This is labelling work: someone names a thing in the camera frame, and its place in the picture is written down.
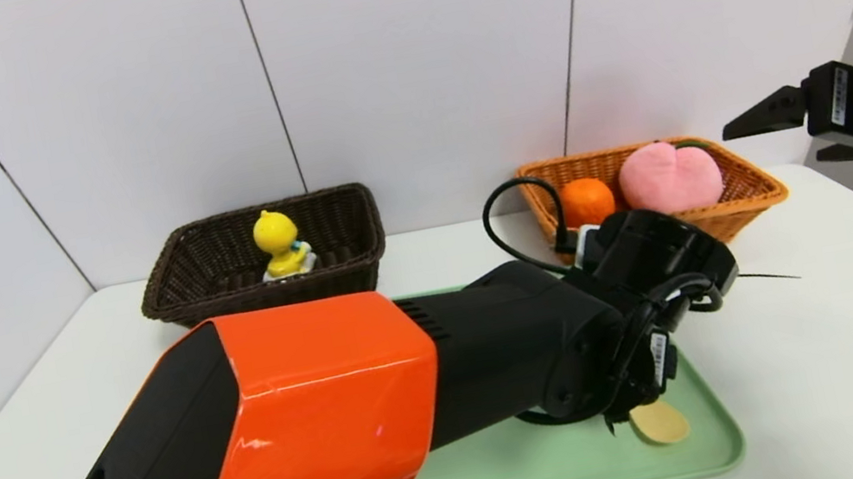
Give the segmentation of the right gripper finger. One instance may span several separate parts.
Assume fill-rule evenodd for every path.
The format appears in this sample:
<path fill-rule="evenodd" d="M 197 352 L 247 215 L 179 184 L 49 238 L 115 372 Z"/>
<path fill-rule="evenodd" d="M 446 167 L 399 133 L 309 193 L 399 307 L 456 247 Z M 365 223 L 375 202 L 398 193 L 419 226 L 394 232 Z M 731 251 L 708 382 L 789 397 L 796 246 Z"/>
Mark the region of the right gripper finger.
<path fill-rule="evenodd" d="M 816 151 L 816 160 L 822 163 L 853 162 L 853 141 L 829 144 Z"/>
<path fill-rule="evenodd" d="M 766 96 L 744 114 L 732 118 L 722 130 L 722 140 L 802 127 L 807 113 L 800 86 L 784 86 Z"/>

